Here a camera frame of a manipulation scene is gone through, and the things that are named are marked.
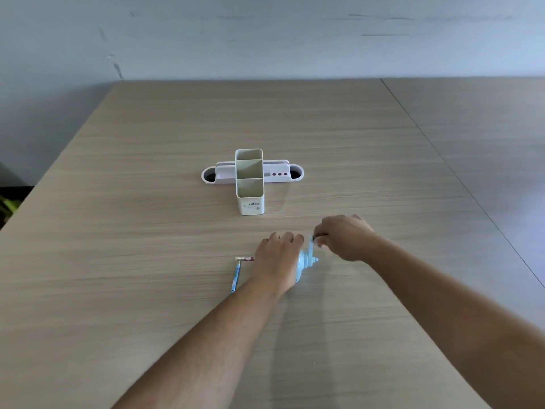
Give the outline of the person's right hand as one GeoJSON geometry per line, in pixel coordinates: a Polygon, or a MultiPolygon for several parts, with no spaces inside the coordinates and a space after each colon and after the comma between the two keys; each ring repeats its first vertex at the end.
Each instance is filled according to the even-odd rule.
{"type": "Polygon", "coordinates": [[[341,228],[341,249],[334,254],[345,261],[367,262],[380,241],[378,234],[358,215],[327,216],[320,224],[338,224],[341,228]]]}

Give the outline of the person's left hand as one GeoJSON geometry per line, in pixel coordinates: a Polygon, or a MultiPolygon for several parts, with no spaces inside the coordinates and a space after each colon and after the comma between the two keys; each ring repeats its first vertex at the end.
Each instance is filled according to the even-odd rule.
{"type": "Polygon", "coordinates": [[[299,253],[257,254],[250,280],[265,293],[278,299],[295,285],[299,253]]]}

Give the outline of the light blue pencil sharpener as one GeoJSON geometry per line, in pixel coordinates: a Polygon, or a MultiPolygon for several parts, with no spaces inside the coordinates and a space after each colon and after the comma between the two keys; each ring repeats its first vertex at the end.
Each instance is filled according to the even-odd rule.
{"type": "Polygon", "coordinates": [[[296,277],[295,282],[299,282],[303,274],[303,270],[312,267],[317,261],[317,257],[313,253],[314,248],[314,237],[310,237],[309,245],[306,249],[302,249],[299,252],[299,257],[297,260],[296,266],[296,277]]]}

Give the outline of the person's left forearm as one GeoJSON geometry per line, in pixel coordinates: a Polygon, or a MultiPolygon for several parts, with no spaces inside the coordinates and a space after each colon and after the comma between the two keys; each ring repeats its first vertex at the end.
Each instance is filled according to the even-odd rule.
{"type": "Polygon", "coordinates": [[[226,409],[257,338],[294,279],[249,278],[162,355],[112,409],[226,409]]]}

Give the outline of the person's right forearm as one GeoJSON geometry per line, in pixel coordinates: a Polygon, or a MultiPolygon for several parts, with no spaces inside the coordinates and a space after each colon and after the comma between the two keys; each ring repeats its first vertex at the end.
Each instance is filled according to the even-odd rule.
{"type": "Polygon", "coordinates": [[[492,409],[545,409],[545,332],[396,244],[364,233],[362,260],[492,409]]]}

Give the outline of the white three-compartment pen holder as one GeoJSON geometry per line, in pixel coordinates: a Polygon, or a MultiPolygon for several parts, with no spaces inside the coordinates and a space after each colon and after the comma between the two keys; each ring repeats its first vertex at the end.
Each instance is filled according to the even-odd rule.
{"type": "Polygon", "coordinates": [[[241,215],[262,215],[264,203],[264,166],[261,149],[235,152],[235,190],[241,215]]]}

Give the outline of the white pink oblong desk organizer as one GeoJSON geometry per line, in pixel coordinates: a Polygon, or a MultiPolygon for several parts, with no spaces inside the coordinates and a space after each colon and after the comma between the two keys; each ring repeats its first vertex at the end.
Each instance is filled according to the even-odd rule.
{"type": "MultiPolygon", "coordinates": [[[[289,183],[302,180],[305,171],[288,160],[264,160],[264,183],[289,183]]],[[[201,172],[201,179],[208,185],[235,184],[235,161],[217,162],[201,172]]]]}

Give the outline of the green object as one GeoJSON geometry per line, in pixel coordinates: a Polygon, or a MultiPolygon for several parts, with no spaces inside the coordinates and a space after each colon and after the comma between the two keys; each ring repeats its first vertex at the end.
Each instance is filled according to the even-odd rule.
{"type": "Polygon", "coordinates": [[[0,195],[0,229],[13,217],[21,205],[22,201],[0,195]]]}

